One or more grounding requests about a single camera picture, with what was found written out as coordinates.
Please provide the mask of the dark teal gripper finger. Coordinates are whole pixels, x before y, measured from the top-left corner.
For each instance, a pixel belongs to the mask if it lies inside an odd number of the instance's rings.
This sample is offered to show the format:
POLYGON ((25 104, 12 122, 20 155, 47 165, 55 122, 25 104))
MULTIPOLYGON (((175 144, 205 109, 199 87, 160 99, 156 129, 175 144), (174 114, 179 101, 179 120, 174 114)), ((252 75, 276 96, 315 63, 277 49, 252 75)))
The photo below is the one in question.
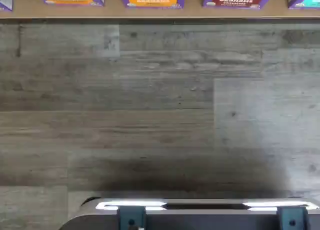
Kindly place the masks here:
POLYGON ((144 206, 120 206, 117 210, 120 230, 146 229, 146 209, 144 206))
POLYGON ((278 207, 276 211, 280 230, 308 230, 308 211, 302 206, 278 207))

